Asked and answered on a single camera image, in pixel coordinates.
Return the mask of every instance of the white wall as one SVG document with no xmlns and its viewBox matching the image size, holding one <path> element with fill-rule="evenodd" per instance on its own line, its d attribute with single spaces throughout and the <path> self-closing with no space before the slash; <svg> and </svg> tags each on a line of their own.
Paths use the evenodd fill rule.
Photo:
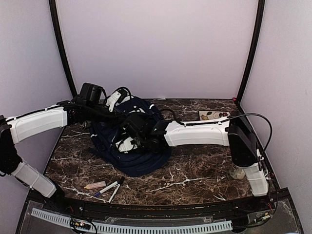
<svg viewBox="0 0 312 234">
<path fill-rule="evenodd" d="M 69 99 L 49 2 L 0 1 L 0 114 L 17 116 Z M 60 134 L 49 131 L 17 145 L 18 154 L 43 171 Z M 0 233 L 13 234 L 28 189 L 0 177 Z"/>
<path fill-rule="evenodd" d="M 245 112 L 273 124 L 268 157 L 281 187 L 288 187 L 305 233 L 312 233 L 312 2 L 266 1 L 260 40 L 243 97 Z M 262 142 L 263 121 L 252 118 Z"/>
<path fill-rule="evenodd" d="M 58 0 L 77 89 L 127 86 L 142 98 L 232 98 L 257 0 Z"/>
</svg>

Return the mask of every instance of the marble tabletop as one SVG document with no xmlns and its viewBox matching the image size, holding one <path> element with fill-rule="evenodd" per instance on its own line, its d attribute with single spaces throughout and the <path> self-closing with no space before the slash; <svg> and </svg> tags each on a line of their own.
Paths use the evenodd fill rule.
<svg viewBox="0 0 312 234">
<path fill-rule="evenodd" d="M 236 110 L 231 100 L 167 99 L 152 100 L 159 109 L 171 108 L 182 120 L 199 120 L 198 111 Z M 170 113 L 164 117 L 171 119 Z M 229 147 L 220 145 L 184 145 L 173 148 L 169 161 L 160 169 L 141 177 L 128 177 L 111 164 L 87 151 L 93 147 L 88 129 L 81 124 L 66 127 L 47 166 L 46 176 L 81 200 L 107 202 L 114 189 L 94 197 L 101 190 L 87 190 L 87 184 L 110 184 L 125 176 L 125 182 L 113 199 L 114 204 L 186 205 L 232 200 L 251 196 L 246 178 L 234 180 Z"/>
</svg>

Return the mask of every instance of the blue marker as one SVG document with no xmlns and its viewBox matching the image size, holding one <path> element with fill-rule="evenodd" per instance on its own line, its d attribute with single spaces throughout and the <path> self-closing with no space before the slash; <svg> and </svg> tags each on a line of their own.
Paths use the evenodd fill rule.
<svg viewBox="0 0 312 234">
<path fill-rule="evenodd" d="M 98 193 L 96 193 L 94 196 L 98 197 L 100 196 L 102 193 L 106 192 L 107 190 L 111 189 L 112 187 L 118 185 L 118 184 L 122 184 L 125 180 L 125 177 L 122 177 L 119 181 L 115 181 L 114 183 L 110 184 L 109 186 L 107 186 L 106 188 L 102 189 L 101 191 L 99 191 Z"/>
</svg>

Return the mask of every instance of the dark blue fabric bag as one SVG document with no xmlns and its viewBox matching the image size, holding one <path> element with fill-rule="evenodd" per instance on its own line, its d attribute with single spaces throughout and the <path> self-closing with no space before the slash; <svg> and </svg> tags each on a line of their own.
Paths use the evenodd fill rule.
<svg viewBox="0 0 312 234">
<path fill-rule="evenodd" d="M 160 111 L 154 105 L 138 97 L 121 103 L 118 109 L 122 112 L 146 113 L 149 118 L 155 120 L 155 123 L 163 119 Z M 127 154 L 118 152 L 113 146 L 119 131 L 119 126 L 112 128 L 103 122 L 92 122 L 90 136 L 97 149 L 96 154 L 128 176 L 137 177 L 150 173 L 162 167 L 169 160 L 171 156 L 169 147 L 159 153 L 140 152 L 139 150 L 132 150 Z"/>
</svg>

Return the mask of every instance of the robotic arm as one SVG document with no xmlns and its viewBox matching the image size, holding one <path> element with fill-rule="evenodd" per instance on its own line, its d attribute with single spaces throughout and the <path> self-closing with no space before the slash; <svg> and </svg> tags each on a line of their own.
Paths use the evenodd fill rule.
<svg viewBox="0 0 312 234">
<path fill-rule="evenodd" d="M 131 98 L 129 92 L 116 90 L 104 104 L 99 104 L 101 93 L 106 96 L 102 87 L 85 83 L 72 101 L 63 101 L 19 117 L 0 116 L 0 171 L 37 190 L 59 208 L 65 207 L 61 188 L 22 159 L 14 145 L 50 129 L 91 120 L 121 124 L 128 138 L 117 142 L 116 147 L 124 153 L 136 148 L 155 151 L 185 144 L 230 146 L 233 163 L 245 171 L 253 195 L 267 194 L 268 183 L 263 170 L 259 169 L 261 162 L 256 138 L 244 118 L 190 122 L 163 120 L 155 125 L 143 120 L 138 113 L 124 114 L 118 110 L 119 103 Z"/>
</svg>

